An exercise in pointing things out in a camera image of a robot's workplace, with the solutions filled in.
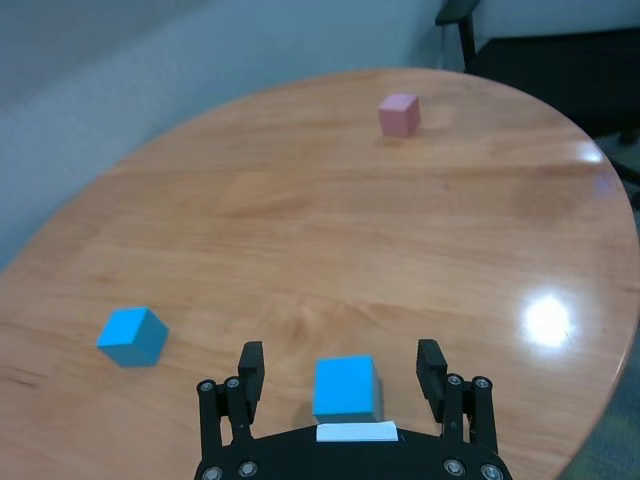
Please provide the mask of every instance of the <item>floor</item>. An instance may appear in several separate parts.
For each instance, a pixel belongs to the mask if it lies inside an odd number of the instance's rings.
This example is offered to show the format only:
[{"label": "floor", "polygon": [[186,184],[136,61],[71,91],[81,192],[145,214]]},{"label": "floor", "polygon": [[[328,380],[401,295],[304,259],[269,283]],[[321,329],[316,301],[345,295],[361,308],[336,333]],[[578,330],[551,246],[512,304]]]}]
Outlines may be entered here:
[{"label": "floor", "polygon": [[[619,146],[615,138],[598,141],[611,158],[640,170],[640,142],[633,147]],[[629,195],[640,188],[625,184]],[[640,212],[634,211],[640,232]],[[640,479],[640,335],[634,346],[618,388],[604,415],[580,453],[560,480],[638,480]]]}]

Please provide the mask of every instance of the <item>blue cube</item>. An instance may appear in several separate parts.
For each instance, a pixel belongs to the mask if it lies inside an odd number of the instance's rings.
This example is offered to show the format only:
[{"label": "blue cube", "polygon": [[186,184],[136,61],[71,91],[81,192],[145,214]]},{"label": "blue cube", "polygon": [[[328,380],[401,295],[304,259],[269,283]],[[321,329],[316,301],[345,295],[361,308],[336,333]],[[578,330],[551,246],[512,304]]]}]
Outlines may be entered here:
[{"label": "blue cube", "polygon": [[96,346],[121,367],[151,367],[158,362],[169,329],[148,307],[115,310]]},{"label": "blue cube", "polygon": [[318,360],[313,416],[318,423],[383,420],[380,380],[371,355]]}]

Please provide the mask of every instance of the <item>pink cube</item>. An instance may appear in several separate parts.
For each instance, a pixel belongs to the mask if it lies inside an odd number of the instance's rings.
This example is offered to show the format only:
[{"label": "pink cube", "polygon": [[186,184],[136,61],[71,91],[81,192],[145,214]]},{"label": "pink cube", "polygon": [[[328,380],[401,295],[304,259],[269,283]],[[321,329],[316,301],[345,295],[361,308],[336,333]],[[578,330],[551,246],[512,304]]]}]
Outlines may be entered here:
[{"label": "pink cube", "polygon": [[420,124],[420,102],[417,95],[392,93],[378,106],[382,133],[408,137]]}]

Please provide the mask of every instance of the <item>chair armrest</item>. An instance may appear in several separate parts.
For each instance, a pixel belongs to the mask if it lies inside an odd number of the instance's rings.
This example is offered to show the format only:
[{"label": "chair armrest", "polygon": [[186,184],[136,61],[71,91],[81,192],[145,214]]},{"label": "chair armrest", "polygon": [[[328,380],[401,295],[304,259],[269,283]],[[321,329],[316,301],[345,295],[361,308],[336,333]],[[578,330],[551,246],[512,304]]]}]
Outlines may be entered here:
[{"label": "chair armrest", "polygon": [[438,12],[436,25],[442,26],[461,22],[473,13],[478,3],[480,3],[480,0],[448,0]]}]

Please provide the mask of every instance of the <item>block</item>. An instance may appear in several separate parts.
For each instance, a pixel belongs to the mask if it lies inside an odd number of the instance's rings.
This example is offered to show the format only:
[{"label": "block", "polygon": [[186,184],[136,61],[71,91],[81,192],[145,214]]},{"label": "block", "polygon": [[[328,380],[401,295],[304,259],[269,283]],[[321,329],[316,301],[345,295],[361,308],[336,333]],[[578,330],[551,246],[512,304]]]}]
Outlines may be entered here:
[{"label": "block", "polygon": [[420,102],[417,95],[393,93],[378,106],[384,135],[408,137],[420,124]]},{"label": "block", "polygon": [[316,362],[313,416],[318,423],[382,421],[382,392],[371,355]]},{"label": "block", "polygon": [[151,367],[158,362],[169,329],[148,307],[115,310],[96,346],[121,367]]}]

